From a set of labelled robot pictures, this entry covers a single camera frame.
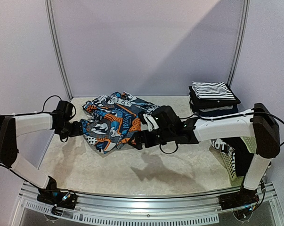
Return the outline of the colourful graphic print garment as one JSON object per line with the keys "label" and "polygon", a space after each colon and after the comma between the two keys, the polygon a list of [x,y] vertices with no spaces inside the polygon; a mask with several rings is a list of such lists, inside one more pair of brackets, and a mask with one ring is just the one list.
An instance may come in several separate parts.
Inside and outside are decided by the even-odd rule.
{"label": "colourful graphic print garment", "polygon": [[86,101],[83,111],[88,119],[80,119],[83,137],[89,145],[106,154],[121,149],[141,131],[140,113],[151,114],[159,106],[131,95],[114,92]]}

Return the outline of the black white striped shirt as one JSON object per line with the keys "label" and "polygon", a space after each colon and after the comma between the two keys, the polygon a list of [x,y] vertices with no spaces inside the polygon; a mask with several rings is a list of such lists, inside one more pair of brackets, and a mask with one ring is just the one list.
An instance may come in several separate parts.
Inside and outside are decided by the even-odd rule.
{"label": "black white striped shirt", "polygon": [[234,94],[224,82],[193,82],[192,90],[199,99],[235,100]]}

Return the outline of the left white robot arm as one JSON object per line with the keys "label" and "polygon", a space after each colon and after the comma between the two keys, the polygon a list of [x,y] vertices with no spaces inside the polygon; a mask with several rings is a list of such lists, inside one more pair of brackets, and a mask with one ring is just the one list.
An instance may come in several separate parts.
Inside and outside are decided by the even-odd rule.
{"label": "left white robot arm", "polygon": [[58,204],[60,192],[48,186],[50,177],[36,167],[42,155],[35,148],[44,151],[51,133],[66,141],[83,131],[79,122],[71,122],[63,113],[0,115],[0,166],[44,189],[43,197],[50,204]]}

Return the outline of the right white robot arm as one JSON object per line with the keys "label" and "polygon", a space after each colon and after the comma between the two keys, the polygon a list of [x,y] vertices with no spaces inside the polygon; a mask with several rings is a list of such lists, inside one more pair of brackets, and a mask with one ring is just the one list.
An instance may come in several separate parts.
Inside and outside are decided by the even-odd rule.
{"label": "right white robot arm", "polygon": [[241,137],[254,137],[256,152],[243,181],[243,188],[235,194],[235,202],[245,205],[253,197],[266,172],[269,163],[280,152],[279,125],[274,116],[262,103],[252,109],[218,117],[191,117],[181,120],[168,106],[157,108],[152,114],[140,113],[139,118],[145,129],[136,132],[129,145],[141,150],[168,142],[179,144],[198,144],[211,139],[230,140]]}

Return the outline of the white perforated laundry basket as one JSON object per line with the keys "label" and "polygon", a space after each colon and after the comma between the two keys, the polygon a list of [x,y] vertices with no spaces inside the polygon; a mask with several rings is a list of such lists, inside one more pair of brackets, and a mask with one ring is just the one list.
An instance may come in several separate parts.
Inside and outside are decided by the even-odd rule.
{"label": "white perforated laundry basket", "polygon": [[221,154],[232,182],[246,175],[257,149],[254,137],[211,139],[210,146]]}

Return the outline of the black folded shirt with buttons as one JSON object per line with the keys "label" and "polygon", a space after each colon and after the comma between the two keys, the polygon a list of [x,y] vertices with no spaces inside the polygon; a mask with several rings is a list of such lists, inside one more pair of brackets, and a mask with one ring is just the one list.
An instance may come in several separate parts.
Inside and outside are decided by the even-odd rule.
{"label": "black folded shirt with buttons", "polygon": [[199,109],[205,109],[205,108],[215,108],[215,107],[224,107],[224,106],[231,106],[231,105],[238,105],[241,103],[241,101],[238,99],[237,96],[234,95],[234,100],[222,100],[222,99],[199,99],[195,92],[192,89],[192,86],[189,86],[189,95],[190,95],[190,102],[194,106],[196,106]]}

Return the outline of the black white lettered garment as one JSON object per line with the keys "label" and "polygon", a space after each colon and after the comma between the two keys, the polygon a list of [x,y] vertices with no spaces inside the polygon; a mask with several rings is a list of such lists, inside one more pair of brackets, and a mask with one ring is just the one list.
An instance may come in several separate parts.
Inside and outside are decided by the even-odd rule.
{"label": "black white lettered garment", "polygon": [[210,145],[223,155],[231,158],[231,169],[237,177],[246,175],[252,162],[254,153],[251,153],[242,139],[238,140],[238,148],[234,149],[222,139],[211,139]]}

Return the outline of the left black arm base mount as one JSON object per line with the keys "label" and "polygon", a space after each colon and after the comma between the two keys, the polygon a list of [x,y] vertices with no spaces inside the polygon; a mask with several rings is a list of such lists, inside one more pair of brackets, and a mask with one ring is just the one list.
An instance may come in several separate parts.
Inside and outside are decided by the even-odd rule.
{"label": "left black arm base mount", "polygon": [[43,189],[39,188],[38,191],[37,201],[39,202],[70,210],[76,207],[78,195],[73,190],[57,188],[56,180],[50,176],[47,186]]}

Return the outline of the aluminium front rail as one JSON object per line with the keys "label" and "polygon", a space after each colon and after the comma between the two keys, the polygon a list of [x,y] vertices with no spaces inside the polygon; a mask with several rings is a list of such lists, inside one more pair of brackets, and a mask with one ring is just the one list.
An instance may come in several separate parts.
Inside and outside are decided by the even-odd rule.
{"label": "aluminium front rail", "polygon": [[224,209],[219,197],[232,187],[180,196],[107,196],[78,193],[75,209],[52,207],[37,201],[37,190],[24,183],[12,218],[14,226],[284,226],[284,215],[272,183],[259,193],[259,208]]}

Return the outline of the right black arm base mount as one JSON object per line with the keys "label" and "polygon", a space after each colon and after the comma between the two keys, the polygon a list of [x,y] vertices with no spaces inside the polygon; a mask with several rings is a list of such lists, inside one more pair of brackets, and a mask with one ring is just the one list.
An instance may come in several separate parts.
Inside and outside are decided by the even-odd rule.
{"label": "right black arm base mount", "polygon": [[238,208],[242,206],[249,207],[249,211],[255,211],[263,203],[266,188],[261,186],[262,198],[259,198],[257,190],[248,190],[244,187],[238,192],[222,194],[219,196],[219,205],[222,210]]}

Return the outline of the left aluminium frame post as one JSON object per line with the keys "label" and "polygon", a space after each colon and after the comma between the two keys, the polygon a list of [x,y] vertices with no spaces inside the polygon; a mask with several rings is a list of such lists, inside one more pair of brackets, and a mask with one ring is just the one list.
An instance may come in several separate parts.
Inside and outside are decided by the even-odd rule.
{"label": "left aluminium frame post", "polygon": [[73,94],[71,91],[71,86],[70,82],[66,73],[60,45],[59,45],[59,39],[58,39],[58,34],[57,34],[57,29],[56,29],[56,23],[54,19],[54,9],[53,9],[53,4],[51,0],[45,0],[45,8],[47,12],[47,18],[48,18],[48,23],[49,23],[49,31],[52,39],[52,44],[54,48],[54,53],[57,61],[57,66],[60,72],[60,76],[62,79],[62,84],[65,88],[65,92],[67,95],[67,98],[69,100],[72,100]]}

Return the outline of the aluminium frame post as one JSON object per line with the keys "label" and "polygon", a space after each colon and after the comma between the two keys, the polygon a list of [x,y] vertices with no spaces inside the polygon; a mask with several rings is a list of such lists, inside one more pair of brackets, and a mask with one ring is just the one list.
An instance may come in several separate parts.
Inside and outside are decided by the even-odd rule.
{"label": "aluminium frame post", "polygon": [[71,86],[70,82],[66,73],[60,45],[59,45],[59,39],[58,39],[58,34],[57,34],[57,29],[56,29],[56,23],[54,19],[54,9],[53,9],[53,4],[51,0],[45,0],[45,8],[47,12],[47,18],[48,18],[48,23],[49,23],[49,31],[52,39],[52,44],[54,48],[54,53],[57,61],[57,66],[60,72],[60,76],[62,79],[62,84],[65,88],[65,92],[67,95],[67,98],[69,100],[72,100],[73,94],[71,91]]}
{"label": "aluminium frame post", "polygon": [[243,46],[243,39],[244,39],[245,30],[246,30],[246,26],[247,26],[249,6],[250,6],[250,1],[249,0],[243,0],[242,12],[241,12],[239,28],[238,28],[238,35],[237,35],[237,40],[236,40],[236,45],[235,45],[235,54],[234,54],[234,58],[233,58],[233,61],[232,61],[230,74],[229,74],[228,80],[227,80],[227,83],[230,87],[233,84],[235,72],[236,72],[236,69],[237,69],[237,66],[238,66],[239,57],[240,57],[242,46]]}

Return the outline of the right aluminium frame post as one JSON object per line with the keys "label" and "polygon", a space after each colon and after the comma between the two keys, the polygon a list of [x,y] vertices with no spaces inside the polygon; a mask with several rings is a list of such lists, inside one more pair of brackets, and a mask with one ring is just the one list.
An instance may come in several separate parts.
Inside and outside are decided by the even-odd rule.
{"label": "right aluminium frame post", "polygon": [[238,66],[239,57],[240,57],[242,46],[243,46],[243,39],[244,39],[245,30],[246,30],[246,26],[247,26],[249,6],[250,6],[250,1],[249,0],[243,0],[242,12],[241,12],[239,28],[238,28],[238,35],[237,35],[237,40],[236,40],[236,45],[235,45],[235,54],[234,54],[234,58],[233,58],[233,61],[232,61],[230,74],[229,74],[228,80],[227,80],[227,83],[230,87],[233,84],[235,72],[236,72],[236,69],[237,69],[237,66]]}

